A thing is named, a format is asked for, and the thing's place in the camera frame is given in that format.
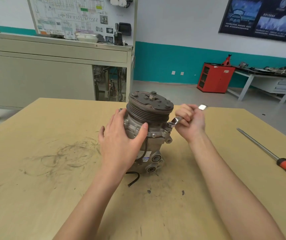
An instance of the compressor label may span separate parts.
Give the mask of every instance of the compressor label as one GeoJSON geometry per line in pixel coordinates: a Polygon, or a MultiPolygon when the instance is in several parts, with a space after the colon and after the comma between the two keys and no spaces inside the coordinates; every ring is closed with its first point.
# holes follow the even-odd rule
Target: compressor label
{"type": "MultiPolygon", "coordinates": [[[[145,153],[144,157],[142,158],[142,161],[143,162],[147,162],[149,160],[149,158],[150,158],[151,153],[152,153],[152,151],[147,151],[145,153]]],[[[144,151],[139,151],[136,159],[139,159],[140,157],[142,157],[143,154],[144,154],[144,151]]]]}

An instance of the forearm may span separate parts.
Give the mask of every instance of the forearm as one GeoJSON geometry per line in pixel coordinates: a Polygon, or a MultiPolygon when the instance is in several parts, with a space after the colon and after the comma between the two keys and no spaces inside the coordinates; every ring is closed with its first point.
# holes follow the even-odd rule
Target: forearm
{"type": "Polygon", "coordinates": [[[98,171],[91,186],[54,239],[94,239],[106,206],[122,177],[118,172],[109,172],[103,169],[98,171]]]}
{"type": "Polygon", "coordinates": [[[233,173],[205,133],[198,134],[190,147],[218,213],[234,240],[285,239],[266,208],[233,173]]]}

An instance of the wooden table top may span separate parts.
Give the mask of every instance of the wooden table top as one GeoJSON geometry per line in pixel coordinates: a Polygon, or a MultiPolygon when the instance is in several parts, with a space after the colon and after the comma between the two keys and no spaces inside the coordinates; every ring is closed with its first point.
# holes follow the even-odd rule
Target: wooden table top
{"type": "MultiPolygon", "coordinates": [[[[53,238],[101,164],[101,125],[125,105],[40,98],[0,125],[0,239],[53,238]]],[[[237,127],[279,157],[286,136],[244,109],[210,107],[205,116],[218,152],[286,236],[286,172],[237,127]]],[[[171,137],[161,170],[130,188],[136,176],[124,177],[97,239],[229,239],[188,144],[175,130],[171,137]]]]}

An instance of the white wall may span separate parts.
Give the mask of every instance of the white wall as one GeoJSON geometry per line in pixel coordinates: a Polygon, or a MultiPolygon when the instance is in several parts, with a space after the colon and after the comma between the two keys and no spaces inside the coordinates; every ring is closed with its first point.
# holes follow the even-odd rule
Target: white wall
{"type": "Polygon", "coordinates": [[[218,33],[229,0],[139,0],[137,41],[286,58],[286,42],[218,33]]]}
{"type": "Polygon", "coordinates": [[[34,29],[27,0],[0,0],[0,26],[34,29]]]}

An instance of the red tool cabinet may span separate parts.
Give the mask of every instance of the red tool cabinet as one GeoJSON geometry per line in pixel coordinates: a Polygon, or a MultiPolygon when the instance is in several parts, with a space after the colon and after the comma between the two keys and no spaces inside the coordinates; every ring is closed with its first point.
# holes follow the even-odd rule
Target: red tool cabinet
{"type": "Polygon", "coordinates": [[[213,63],[204,63],[197,88],[202,92],[225,93],[235,68],[213,63]]]}

